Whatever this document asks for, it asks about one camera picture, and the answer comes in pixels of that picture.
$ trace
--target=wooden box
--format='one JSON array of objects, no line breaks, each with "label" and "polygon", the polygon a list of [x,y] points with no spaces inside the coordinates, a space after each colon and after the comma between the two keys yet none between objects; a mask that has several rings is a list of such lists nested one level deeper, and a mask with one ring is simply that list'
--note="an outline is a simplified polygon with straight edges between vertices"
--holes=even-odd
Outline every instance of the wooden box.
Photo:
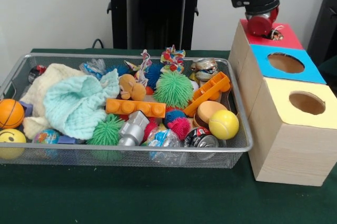
[{"label": "wooden box", "polygon": [[237,25],[229,61],[234,69],[236,77],[240,76],[243,63],[246,59],[250,45],[277,46],[302,50],[301,42],[296,37],[289,24],[274,23],[273,28],[282,26],[280,32],[284,35],[280,41],[272,41],[267,38],[255,37],[247,30],[247,20],[240,20]]},{"label": "wooden box", "polygon": [[249,36],[240,21],[229,57],[248,118],[264,76],[325,84],[305,50],[254,45],[249,43]]},{"label": "wooden box", "polygon": [[336,116],[327,85],[265,77],[249,117],[256,180],[321,186],[337,161]]},{"label": "wooden box", "polygon": [[229,61],[254,137],[257,181],[320,186],[337,161],[337,99],[288,25],[282,41],[240,21]]}]

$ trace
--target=orange lego brick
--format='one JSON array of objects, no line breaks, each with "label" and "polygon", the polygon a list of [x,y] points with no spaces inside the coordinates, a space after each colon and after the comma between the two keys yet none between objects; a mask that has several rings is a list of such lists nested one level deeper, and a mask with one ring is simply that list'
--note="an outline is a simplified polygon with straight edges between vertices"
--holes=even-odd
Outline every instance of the orange lego brick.
[{"label": "orange lego brick", "polygon": [[142,102],[133,100],[106,100],[106,113],[113,113],[119,115],[129,115],[135,111],[142,111],[147,117],[165,118],[166,104]]},{"label": "orange lego brick", "polygon": [[228,76],[223,72],[219,72],[194,93],[192,102],[184,110],[184,113],[192,118],[202,102],[208,99],[215,101],[219,98],[221,92],[226,92],[230,88],[231,81]]}]

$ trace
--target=yellow tennis ball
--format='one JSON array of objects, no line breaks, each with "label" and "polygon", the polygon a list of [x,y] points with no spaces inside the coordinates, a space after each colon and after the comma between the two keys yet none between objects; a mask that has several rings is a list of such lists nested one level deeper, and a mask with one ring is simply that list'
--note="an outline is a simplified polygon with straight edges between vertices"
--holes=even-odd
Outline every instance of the yellow tennis ball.
[{"label": "yellow tennis ball", "polygon": [[239,120],[228,110],[215,112],[209,121],[210,132],[220,140],[233,138],[239,130]]},{"label": "yellow tennis ball", "polygon": [[[0,131],[0,142],[26,143],[25,135],[16,129],[6,129]],[[22,148],[0,148],[0,158],[15,159],[19,157],[25,149]]]}]

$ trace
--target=orange plastic toy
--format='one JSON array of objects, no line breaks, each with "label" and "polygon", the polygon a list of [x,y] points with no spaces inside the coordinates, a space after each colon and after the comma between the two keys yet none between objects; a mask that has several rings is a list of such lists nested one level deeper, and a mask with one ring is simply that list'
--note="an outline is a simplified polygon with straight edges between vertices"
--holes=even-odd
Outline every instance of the orange plastic toy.
[{"label": "orange plastic toy", "polygon": [[184,113],[192,118],[202,102],[208,99],[215,101],[219,98],[221,92],[226,92],[230,88],[231,81],[228,76],[219,72],[194,93],[192,102],[184,110]]},{"label": "orange plastic toy", "polygon": [[25,118],[22,105],[14,99],[0,101],[0,128],[16,128]]},{"label": "orange plastic toy", "polygon": [[166,104],[142,102],[132,100],[107,99],[106,113],[129,115],[135,111],[142,111],[147,117],[164,118]]}]

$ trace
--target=stuffed animal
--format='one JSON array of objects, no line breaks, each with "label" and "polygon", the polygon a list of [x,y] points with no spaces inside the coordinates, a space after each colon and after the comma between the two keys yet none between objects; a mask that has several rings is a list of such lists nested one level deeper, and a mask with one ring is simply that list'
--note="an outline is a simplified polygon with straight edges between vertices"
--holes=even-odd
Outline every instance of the stuffed animal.
[{"label": "stuffed animal", "polygon": [[121,97],[124,100],[132,99],[134,101],[143,101],[146,95],[146,89],[141,83],[137,83],[136,79],[125,74],[120,77]]}]

